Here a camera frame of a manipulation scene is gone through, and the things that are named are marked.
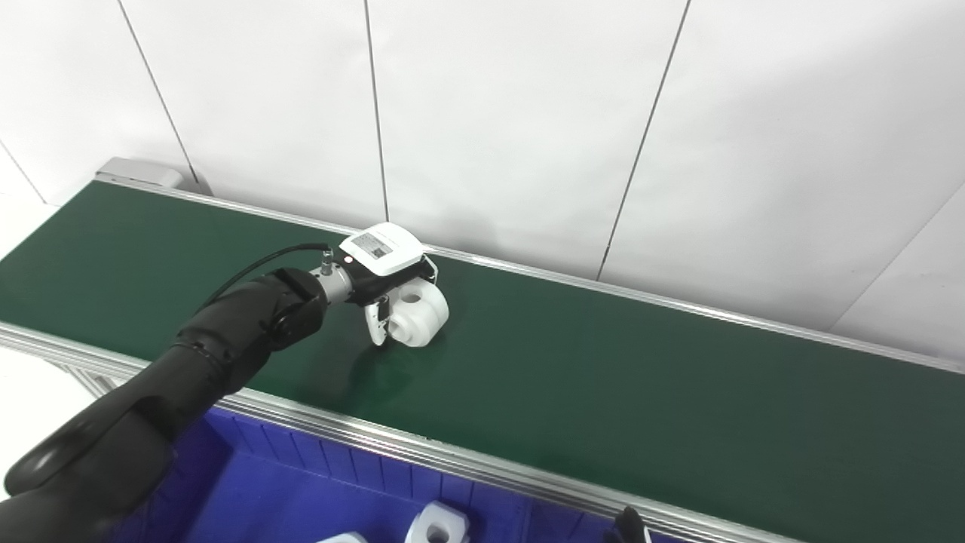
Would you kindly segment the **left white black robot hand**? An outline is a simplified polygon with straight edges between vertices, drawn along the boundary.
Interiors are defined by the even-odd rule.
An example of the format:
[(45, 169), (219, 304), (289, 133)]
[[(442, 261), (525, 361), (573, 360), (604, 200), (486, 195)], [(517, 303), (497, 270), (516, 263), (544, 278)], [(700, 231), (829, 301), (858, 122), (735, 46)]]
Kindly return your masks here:
[(342, 298), (362, 307), (376, 347), (390, 341), (425, 347), (449, 319), (448, 302), (437, 287), (437, 265), (424, 245), (395, 223), (345, 238), (335, 251), (333, 271), (347, 285)]

